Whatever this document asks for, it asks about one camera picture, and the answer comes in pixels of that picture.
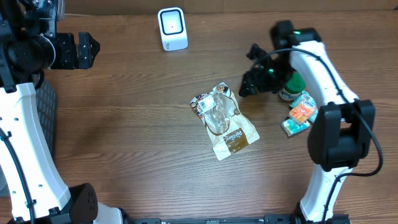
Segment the teal wet wipes pack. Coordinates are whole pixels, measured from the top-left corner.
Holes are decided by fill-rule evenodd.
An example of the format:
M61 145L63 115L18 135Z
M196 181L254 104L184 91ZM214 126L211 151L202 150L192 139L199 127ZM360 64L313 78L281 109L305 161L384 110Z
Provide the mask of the teal wet wipes pack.
M291 102L290 107L291 108L296 107L303 100L316 104L315 100L309 95L309 93L303 90L301 94L296 99L294 99L293 102ZM308 121L314 123L317 118L317 115L318 115L318 109L316 108L311 117L309 117Z

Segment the orange tissue pack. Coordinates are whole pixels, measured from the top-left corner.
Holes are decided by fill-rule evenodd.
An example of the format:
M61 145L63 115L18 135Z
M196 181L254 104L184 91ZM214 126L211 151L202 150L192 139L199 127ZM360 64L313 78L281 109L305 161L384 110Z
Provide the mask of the orange tissue pack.
M288 117L297 124L302 124L311 117L316 108L318 109L317 104L303 100L289 111Z

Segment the beige plastic pouch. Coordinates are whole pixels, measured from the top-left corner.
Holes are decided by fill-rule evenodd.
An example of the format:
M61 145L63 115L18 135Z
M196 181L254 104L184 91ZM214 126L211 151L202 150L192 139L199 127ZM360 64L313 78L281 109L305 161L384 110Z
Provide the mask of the beige plastic pouch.
M220 161L259 140L255 126L241 113L234 93L224 82L193 97L190 106L206 128Z

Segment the green capped bottle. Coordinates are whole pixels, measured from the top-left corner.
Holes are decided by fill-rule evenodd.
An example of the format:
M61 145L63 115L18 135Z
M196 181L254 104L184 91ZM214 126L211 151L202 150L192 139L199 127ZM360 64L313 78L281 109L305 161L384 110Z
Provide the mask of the green capped bottle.
M305 89L306 84L297 72L294 72L290 80L279 91L279 96L285 101L293 101Z

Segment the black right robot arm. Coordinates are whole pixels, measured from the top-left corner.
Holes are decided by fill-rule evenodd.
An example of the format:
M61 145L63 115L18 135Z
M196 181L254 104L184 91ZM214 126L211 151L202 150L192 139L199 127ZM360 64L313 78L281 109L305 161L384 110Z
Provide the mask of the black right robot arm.
M243 76L239 95L277 93L298 72L318 115L307 141L314 168L305 196L293 214L268 214L264 223L350 223L348 215L335 215L333 206L344 180L355 175L353 168L368 155L370 143L381 150L373 133L376 109L347 87L314 28L295 29L291 21L279 21L270 35L274 51L254 44L247 54L254 63Z

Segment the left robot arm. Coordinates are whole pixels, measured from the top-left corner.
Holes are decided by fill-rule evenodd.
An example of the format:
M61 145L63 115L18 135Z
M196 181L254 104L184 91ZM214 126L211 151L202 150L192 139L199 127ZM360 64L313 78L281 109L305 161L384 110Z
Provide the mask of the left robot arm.
M67 186L55 167L36 103L46 70L87 70L100 44L57 32L63 1L1 2L1 168L13 223L128 223L89 183Z

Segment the teal tissue pack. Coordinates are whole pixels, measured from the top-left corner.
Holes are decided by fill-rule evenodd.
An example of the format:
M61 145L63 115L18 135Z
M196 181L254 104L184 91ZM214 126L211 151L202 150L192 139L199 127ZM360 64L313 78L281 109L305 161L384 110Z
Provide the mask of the teal tissue pack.
M295 134L298 134L306 130L310 126L310 123L308 121L305 121L302 124L297 124L292 119L286 119L285 121L282 122L281 126L285 130L288 136L293 136Z

